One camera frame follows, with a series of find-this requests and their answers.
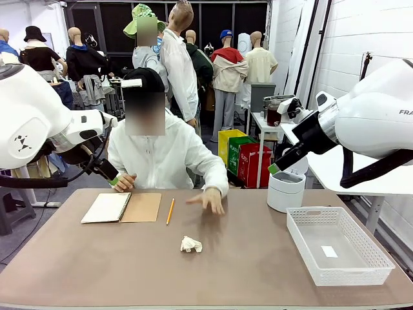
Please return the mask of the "person's right hand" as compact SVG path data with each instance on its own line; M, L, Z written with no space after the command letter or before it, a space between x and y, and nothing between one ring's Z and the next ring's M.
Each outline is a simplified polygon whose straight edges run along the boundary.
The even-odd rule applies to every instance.
M117 178L117 182L114 185L114 189L117 192L125 192L134 188L134 182L136 180L136 175L122 174Z

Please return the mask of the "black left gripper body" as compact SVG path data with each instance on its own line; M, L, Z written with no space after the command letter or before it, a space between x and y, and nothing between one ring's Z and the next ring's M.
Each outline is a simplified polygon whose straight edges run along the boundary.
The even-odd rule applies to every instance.
M101 147L103 140L100 137L94 137L90 140L84 141L76 145L72 149L63 153L63 160L70 165L78 165L81 163L88 163L90 157L94 158L97 155L97 149Z

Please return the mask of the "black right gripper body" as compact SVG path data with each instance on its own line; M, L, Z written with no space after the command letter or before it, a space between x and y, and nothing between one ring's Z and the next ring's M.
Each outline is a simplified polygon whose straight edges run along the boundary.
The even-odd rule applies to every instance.
M292 132L298 138L298 142L292 147L297 155L307 155L309 152L322 155L337 145L323 131L318 111L308 115Z

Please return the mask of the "person's left hand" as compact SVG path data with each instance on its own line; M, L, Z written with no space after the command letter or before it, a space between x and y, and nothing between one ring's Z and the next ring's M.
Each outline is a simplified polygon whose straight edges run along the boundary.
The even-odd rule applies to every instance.
M213 214L224 215L222 197L219 189L209 187L202 193L186 201L187 204L200 203L203 209L210 209Z

